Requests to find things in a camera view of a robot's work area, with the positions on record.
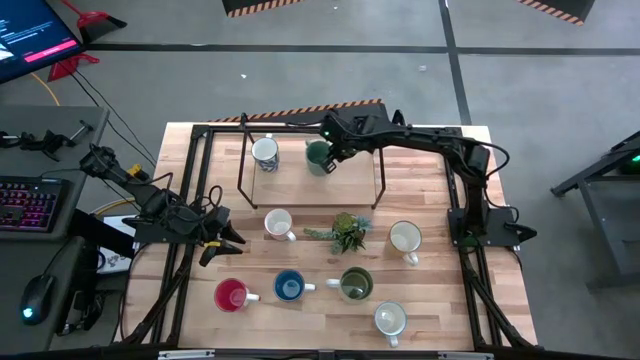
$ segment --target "computer screen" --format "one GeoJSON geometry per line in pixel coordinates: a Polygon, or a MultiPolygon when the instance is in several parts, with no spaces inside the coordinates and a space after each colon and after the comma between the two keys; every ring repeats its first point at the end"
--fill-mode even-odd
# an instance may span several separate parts
{"type": "Polygon", "coordinates": [[[0,0],[0,84],[83,50],[44,0],[0,0]]]}

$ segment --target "black floor stripe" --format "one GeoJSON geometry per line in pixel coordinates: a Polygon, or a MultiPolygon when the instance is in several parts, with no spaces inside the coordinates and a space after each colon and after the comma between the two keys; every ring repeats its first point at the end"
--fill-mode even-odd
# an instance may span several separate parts
{"type": "Polygon", "coordinates": [[[389,53],[446,54],[445,46],[367,46],[367,45],[216,45],[216,44],[87,44],[91,51],[166,52],[301,52],[301,53],[389,53]]]}
{"type": "Polygon", "coordinates": [[[464,91],[460,59],[458,58],[458,48],[456,47],[456,39],[453,35],[453,26],[451,24],[451,16],[449,15],[447,0],[438,0],[438,4],[440,4],[440,15],[442,17],[442,26],[444,27],[444,38],[447,41],[449,65],[451,65],[451,76],[453,78],[453,90],[456,93],[460,122],[462,125],[471,125],[471,113],[469,112],[467,94],[464,91]]]}
{"type": "Polygon", "coordinates": [[[640,56],[640,49],[459,47],[458,53],[461,55],[640,56]]]}

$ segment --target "keyboard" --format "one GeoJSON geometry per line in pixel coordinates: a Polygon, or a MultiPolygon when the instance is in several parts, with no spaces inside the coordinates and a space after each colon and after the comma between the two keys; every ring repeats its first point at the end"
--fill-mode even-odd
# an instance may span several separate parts
{"type": "Polygon", "coordinates": [[[70,184],[64,179],[0,176],[0,231],[51,232],[70,184]]]}

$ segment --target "concrete floor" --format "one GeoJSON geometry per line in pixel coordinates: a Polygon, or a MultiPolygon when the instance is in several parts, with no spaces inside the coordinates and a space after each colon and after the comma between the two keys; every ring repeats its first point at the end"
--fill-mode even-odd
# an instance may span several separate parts
{"type": "MultiPolygon", "coordinates": [[[[220,1],[76,0],[130,23],[113,42],[249,45],[445,46],[437,0],[306,0],[229,19],[220,1]]],[[[514,0],[449,0],[458,46],[637,48],[640,2],[600,0],[585,26],[514,0]]],[[[75,17],[54,4],[69,24],[75,17]]],[[[460,124],[446,54],[92,52],[85,76],[154,153],[169,121],[203,121],[309,105],[382,98],[417,124],[460,124]],[[425,65],[426,71],[420,71],[425,65]]],[[[640,291],[591,294],[585,282],[612,265],[582,199],[548,189],[638,130],[637,57],[461,56],[474,125],[512,155],[501,171],[508,203],[539,235],[522,246],[536,332],[548,349],[640,357],[640,291]]],[[[39,72],[46,76],[46,70],[39,72]]],[[[51,84],[64,105],[91,105],[72,79],[51,84]]],[[[49,105],[31,77],[0,85],[0,104],[49,105]]],[[[125,149],[107,131],[103,144],[125,149]]],[[[142,161],[121,151],[121,163],[142,161]]],[[[89,181],[80,208],[115,200],[89,181]]],[[[104,331],[108,342],[112,327],[104,331]]]]}

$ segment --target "warning tape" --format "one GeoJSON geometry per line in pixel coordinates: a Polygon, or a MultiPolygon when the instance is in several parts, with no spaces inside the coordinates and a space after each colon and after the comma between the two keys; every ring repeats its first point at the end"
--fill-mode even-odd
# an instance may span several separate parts
{"type": "MultiPolygon", "coordinates": [[[[329,109],[341,109],[352,106],[362,106],[362,105],[372,105],[372,104],[381,104],[382,99],[372,99],[372,100],[361,100],[361,101],[350,101],[339,104],[329,104],[329,105],[319,105],[319,106],[309,106],[306,108],[298,108],[284,111],[274,111],[270,113],[263,114],[254,114],[248,116],[249,121],[264,121],[269,118],[278,117],[278,116],[287,116],[287,115],[296,115],[296,114],[304,114],[308,112],[316,112],[316,111],[325,111],[329,109]]],[[[209,120],[209,122],[240,122],[240,116],[228,117],[216,120],[209,120]]]]}
{"type": "Polygon", "coordinates": [[[261,12],[261,11],[265,11],[265,10],[275,9],[277,7],[280,7],[280,6],[295,4],[295,3],[298,3],[298,2],[301,2],[301,1],[303,1],[303,0],[273,0],[273,1],[267,1],[267,2],[262,3],[262,4],[251,5],[251,6],[247,6],[247,7],[244,7],[244,8],[240,8],[240,9],[235,9],[233,11],[229,11],[227,16],[229,16],[229,17],[238,17],[238,16],[244,16],[244,15],[250,15],[250,14],[261,12]]]}
{"type": "Polygon", "coordinates": [[[558,10],[552,6],[543,4],[541,1],[536,1],[536,0],[517,0],[517,1],[521,4],[531,6],[534,9],[544,11],[545,13],[549,15],[553,15],[559,18],[560,20],[564,20],[578,26],[584,25],[584,22],[580,20],[577,16],[573,16],[562,10],[558,10]]]}

